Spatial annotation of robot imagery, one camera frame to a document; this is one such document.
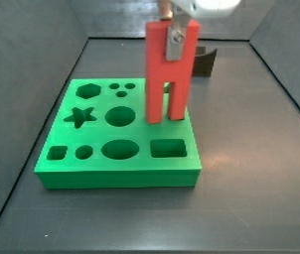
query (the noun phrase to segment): hexagonal hole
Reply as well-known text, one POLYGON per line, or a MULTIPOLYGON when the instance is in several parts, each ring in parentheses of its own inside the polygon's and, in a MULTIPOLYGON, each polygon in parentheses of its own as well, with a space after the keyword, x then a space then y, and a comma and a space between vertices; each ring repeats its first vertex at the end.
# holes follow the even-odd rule
POLYGON ((84 99, 90 99, 101 95, 102 88, 98 84, 89 83, 78 88, 76 95, 84 99))

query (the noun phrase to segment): gray wall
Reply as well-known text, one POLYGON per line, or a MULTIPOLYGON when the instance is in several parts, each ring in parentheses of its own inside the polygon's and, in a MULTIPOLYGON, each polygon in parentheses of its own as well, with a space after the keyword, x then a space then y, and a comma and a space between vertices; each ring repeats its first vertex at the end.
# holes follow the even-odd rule
POLYGON ((251 40, 300 106, 300 0, 279 0, 251 40))
POLYGON ((66 0, 0 0, 0 210, 86 40, 66 0))
MULTIPOLYGON (((201 38, 250 40, 276 0, 242 0, 224 19, 200 20, 201 38)), ((145 37, 145 23, 159 20, 156 0, 70 0, 90 37, 145 37)))

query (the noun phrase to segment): star-shaped hole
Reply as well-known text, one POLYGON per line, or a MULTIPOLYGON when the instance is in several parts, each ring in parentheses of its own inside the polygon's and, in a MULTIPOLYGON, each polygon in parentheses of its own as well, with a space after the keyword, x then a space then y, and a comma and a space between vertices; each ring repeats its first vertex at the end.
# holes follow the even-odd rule
POLYGON ((73 109, 73 116, 65 119, 66 122, 73 122, 76 124, 76 128, 80 129, 85 122, 96 121, 97 118, 92 115, 93 107, 89 107, 85 110, 80 108, 73 109))

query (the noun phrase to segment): gray table surface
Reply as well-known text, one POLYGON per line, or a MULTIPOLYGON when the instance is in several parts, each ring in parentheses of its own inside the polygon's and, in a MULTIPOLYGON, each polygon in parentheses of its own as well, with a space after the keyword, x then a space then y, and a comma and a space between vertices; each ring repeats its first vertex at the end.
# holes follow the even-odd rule
MULTIPOLYGON (((300 250, 300 112, 250 43, 195 78, 196 188, 45 190, 34 167, 58 108, 0 217, 0 251, 300 250)), ((143 77, 143 40, 89 42, 73 78, 143 77)))

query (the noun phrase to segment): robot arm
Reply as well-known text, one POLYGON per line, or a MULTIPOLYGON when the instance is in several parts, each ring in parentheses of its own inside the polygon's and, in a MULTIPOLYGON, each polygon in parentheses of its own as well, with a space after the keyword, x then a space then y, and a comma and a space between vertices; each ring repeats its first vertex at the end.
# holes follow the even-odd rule
POLYGON ((192 18, 201 19, 228 16, 240 0, 159 0, 159 9, 164 20, 173 17, 172 2, 192 18))
POLYGON ((167 60, 179 61, 192 18, 222 18, 228 16, 240 0, 159 0, 163 20, 173 19, 168 31, 167 60))
POLYGON ((222 18, 231 14, 240 0, 173 0, 195 19, 222 18))

